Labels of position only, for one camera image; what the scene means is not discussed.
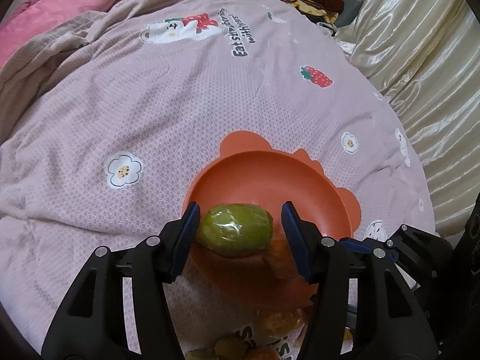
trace orange plate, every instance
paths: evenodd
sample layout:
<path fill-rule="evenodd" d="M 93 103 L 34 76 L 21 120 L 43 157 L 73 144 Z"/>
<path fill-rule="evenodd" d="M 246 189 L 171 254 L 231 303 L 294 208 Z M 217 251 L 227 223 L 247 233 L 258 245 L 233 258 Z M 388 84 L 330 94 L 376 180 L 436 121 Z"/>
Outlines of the orange plate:
<path fill-rule="evenodd" d="M 220 157 L 196 176 L 183 210 L 191 200 L 200 205 L 203 214 L 221 203 L 258 204 L 273 216 L 274 237 L 283 234 L 280 211 L 288 200 L 302 219 L 337 240 L 351 237 L 361 220 L 355 196 L 336 188 L 305 150 L 293 154 L 274 150 L 265 139 L 247 131 L 224 138 Z M 216 287 L 257 310 L 307 307 L 316 291 L 317 286 L 307 284 L 298 274 L 289 280 L 276 278 L 262 255 L 226 258 L 194 244 L 190 256 Z"/>

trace green fruit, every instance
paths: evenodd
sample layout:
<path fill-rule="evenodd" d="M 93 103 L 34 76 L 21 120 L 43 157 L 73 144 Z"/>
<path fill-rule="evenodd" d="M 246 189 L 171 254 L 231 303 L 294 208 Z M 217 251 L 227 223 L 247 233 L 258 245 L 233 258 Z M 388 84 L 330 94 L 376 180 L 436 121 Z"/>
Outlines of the green fruit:
<path fill-rule="evenodd" d="M 214 349 L 222 360 L 242 360 L 247 352 L 247 344 L 239 338 L 228 337 L 218 340 Z"/>
<path fill-rule="evenodd" d="M 220 360 L 213 349 L 197 349 L 187 353 L 185 360 Z"/>
<path fill-rule="evenodd" d="M 266 249 L 273 219 L 255 204 L 219 204 L 200 222 L 197 240 L 225 257 L 244 257 Z"/>

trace pink comforter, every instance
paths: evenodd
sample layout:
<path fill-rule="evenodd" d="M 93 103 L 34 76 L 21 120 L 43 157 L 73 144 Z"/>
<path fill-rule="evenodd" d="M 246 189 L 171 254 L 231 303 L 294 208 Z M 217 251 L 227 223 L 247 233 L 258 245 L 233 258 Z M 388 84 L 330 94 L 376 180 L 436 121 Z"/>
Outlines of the pink comforter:
<path fill-rule="evenodd" d="M 27 40 L 88 11 L 106 11 L 116 0 L 31 0 L 0 27 L 0 67 Z"/>

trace silver pin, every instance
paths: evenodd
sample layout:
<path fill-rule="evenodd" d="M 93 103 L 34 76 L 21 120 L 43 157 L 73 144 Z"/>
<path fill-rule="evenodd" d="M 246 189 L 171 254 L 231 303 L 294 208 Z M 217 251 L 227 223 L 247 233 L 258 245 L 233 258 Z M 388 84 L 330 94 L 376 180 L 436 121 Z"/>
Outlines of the silver pin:
<path fill-rule="evenodd" d="M 158 238 L 156 235 L 153 235 L 153 237 L 147 238 L 148 246 L 156 246 L 159 243 L 160 243 L 160 238 Z"/>
<path fill-rule="evenodd" d="M 105 246 L 100 246 L 95 249 L 95 256 L 103 257 L 109 250 Z"/>
<path fill-rule="evenodd" d="M 321 240 L 321 243 L 323 246 L 326 246 L 327 248 L 331 248 L 333 245 L 335 245 L 335 241 L 330 237 L 323 237 Z"/>
<path fill-rule="evenodd" d="M 385 251 L 378 247 L 376 249 L 373 249 L 373 254 L 375 255 L 375 257 L 378 257 L 379 259 L 382 259 L 383 257 L 385 257 Z"/>

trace satin curtain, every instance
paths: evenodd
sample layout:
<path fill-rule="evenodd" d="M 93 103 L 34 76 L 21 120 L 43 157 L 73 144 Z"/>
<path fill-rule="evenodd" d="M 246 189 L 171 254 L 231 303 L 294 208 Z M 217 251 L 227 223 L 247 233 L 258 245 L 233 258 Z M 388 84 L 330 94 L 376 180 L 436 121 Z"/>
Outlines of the satin curtain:
<path fill-rule="evenodd" d="M 480 24 L 465 0 L 364 0 L 336 37 L 386 96 L 423 164 L 444 237 L 480 191 Z"/>

